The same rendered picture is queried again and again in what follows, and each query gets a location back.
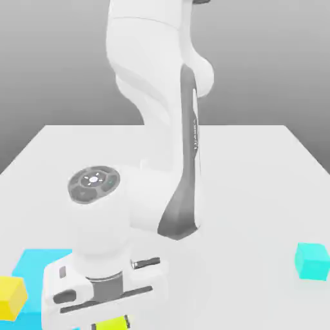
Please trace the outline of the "small turquoise cube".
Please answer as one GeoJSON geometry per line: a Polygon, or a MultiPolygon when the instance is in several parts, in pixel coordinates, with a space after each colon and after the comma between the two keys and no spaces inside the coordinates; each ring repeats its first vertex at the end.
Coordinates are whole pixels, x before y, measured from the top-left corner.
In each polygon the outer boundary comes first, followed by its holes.
{"type": "Polygon", "coordinates": [[[295,269],[304,280],[326,281],[330,256],[323,244],[299,242],[295,253],[295,269]]]}

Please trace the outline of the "small yellow cube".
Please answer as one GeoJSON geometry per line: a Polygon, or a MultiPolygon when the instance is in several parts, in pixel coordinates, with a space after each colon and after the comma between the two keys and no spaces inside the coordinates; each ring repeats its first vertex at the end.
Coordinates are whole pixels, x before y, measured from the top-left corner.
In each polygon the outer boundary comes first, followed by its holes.
{"type": "Polygon", "coordinates": [[[23,278],[0,276],[0,320],[15,321],[27,299],[23,278]]]}

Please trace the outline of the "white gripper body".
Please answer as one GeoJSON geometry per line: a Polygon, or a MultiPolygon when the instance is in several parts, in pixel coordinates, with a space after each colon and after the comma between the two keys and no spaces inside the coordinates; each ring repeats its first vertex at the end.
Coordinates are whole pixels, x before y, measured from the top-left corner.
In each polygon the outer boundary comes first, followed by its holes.
{"type": "Polygon", "coordinates": [[[74,269],[45,269],[43,330],[90,330],[92,324],[151,311],[168,297],[165,269],[123,269],[86,277],[74,269]]]}

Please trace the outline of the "large blue box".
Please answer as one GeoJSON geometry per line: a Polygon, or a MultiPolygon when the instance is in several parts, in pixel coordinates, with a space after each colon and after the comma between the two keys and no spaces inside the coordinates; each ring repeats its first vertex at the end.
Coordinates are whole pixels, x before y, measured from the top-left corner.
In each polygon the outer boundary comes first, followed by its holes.
{"type": "Polygon", "coordinates": [[[42,330],[41,293],[44,268],[69,255],[71,249],[26,249],[10,273],[21,277],[28,299],[14,322],[0,320],[0,330],[42,330]]]}

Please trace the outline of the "small lime cube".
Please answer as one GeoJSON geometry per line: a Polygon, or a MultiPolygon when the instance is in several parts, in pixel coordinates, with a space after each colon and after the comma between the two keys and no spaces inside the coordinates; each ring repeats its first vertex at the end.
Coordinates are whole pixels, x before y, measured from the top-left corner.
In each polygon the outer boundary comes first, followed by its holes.
{"type": "Polygon", "coordinates": [[[128,328],[125,316],[105,320],[95,325],[95,330],[128,330],[128,328]]]}

